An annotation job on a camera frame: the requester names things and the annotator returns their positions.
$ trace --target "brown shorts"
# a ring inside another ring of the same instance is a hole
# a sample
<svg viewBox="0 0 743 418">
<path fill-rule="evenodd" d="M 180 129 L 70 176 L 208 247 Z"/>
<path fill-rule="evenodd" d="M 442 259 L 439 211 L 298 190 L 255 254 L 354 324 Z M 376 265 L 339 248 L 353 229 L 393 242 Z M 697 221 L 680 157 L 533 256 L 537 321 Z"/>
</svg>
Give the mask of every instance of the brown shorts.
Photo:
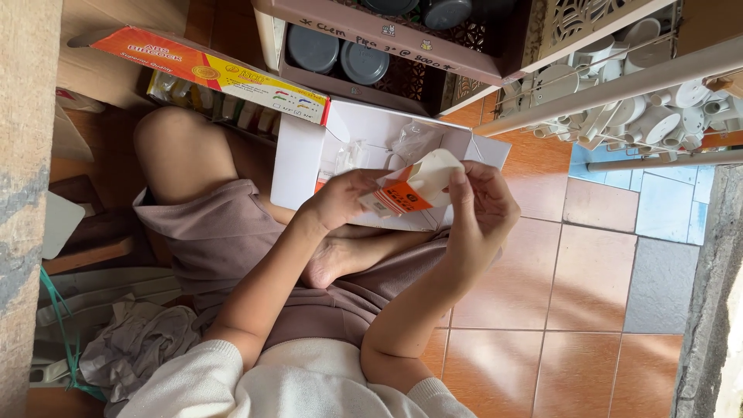
<svg viewBox="0 0 743 418">
<path fill-rule="evenodd" d="M 194 295 L 200 324 L 210 324 L 232 288 L 263 258 L 284 225 L 258 200 L 251 180 L 235 180 L 193 202 L 157 206 L 148 190 L 134 201 L 142 222 L 164 235 L 184 294 Z M 360 347 L 379 311 L 430 270 L 446 250 L 448 231 L 327 289 L 292 290 L 264 349 L 296 338 L 323 337 Z"/>
</svg>

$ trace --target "gray floor tile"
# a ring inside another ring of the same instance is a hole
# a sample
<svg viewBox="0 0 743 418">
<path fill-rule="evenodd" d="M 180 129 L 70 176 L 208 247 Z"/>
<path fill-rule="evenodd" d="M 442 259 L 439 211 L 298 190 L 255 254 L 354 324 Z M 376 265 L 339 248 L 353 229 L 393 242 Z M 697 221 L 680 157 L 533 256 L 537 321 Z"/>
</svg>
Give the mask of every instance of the gray floor tile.
<svg viewBox="0 0 743 418">
<path fill-rule="evenodd" d="M 629 189 L 633 192 L 639 192 L 643 186 L 643 173 L 645 170 L 638 169 L 632 171 L 632 180 L 629 182 Z"/>
<path fill-rule="evenodd" d="M 694 200 L 702 203 L 710 203 L 712 192 L 712 180 L 715 179 L 715 166 L 701 165 L 697 172 L 697 182 L 694 187 Z"/>
<path fill-rule="evenodd" d="M 683 181 L 684 183 L 696 183 L 697 166 L 691 167 L 663 167 L 663 168 L 646 168 L 645 173 L 653 173 L 666 179 Z"/>
<path fill-rule="evenodd" d="M 707 204 L 692 202 L 692 215 L 689 218 L 689 244 L 704 245 L 704 228 L 707 226 Z"/>
<path fill-rule="evenodd" d="M 699 247 L 639 238 L 624 332 L 683 334 Z"/>
<path fill-rule="evenodd" d="M 608 171 L 604 184 L 620 189 L 629 190 L 629 182 L 632 180 L 632 170 Z"/>
<path fill-rule="evenodd" d="M 686 242 L 694 186 L 645 172 L 635 233 Z"/>
</svg>

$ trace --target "orange bibcock box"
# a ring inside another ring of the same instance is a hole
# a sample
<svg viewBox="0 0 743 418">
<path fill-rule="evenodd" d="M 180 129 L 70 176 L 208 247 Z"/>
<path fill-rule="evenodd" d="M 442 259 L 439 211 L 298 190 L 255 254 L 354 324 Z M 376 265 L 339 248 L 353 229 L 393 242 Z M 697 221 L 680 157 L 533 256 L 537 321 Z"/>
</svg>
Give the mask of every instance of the orange bibcock box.
<svg viewBox="0 0 743 418">
<path fill-rule="evenodd" d="M 377 180 L 380 189 L 361 196 L 359 202 L 378 216 L 398 216 L 451 203 L 449 177 L 464 166 L 447 149 L 434 149 L 419 162 Z"/>
</svg>

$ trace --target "woman's left arm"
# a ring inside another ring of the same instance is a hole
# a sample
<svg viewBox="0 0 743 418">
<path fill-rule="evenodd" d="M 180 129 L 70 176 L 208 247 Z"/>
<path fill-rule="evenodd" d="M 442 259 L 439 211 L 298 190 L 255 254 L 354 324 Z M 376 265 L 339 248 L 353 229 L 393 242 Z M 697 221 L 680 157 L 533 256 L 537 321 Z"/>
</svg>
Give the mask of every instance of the woman's left arm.
<svg viewBox="0 0 743 418">
<path fill-rule="evenodd" d="M 276 244 L 238 283 L 204 340 L 225 340 L 240 351 L 243 369 L 258 360 L 294 284 L 322 238 L 363 212 L 358 198 L 386 171 L 354 170 L 332 178 L 296 212 Z"/>
</svg>

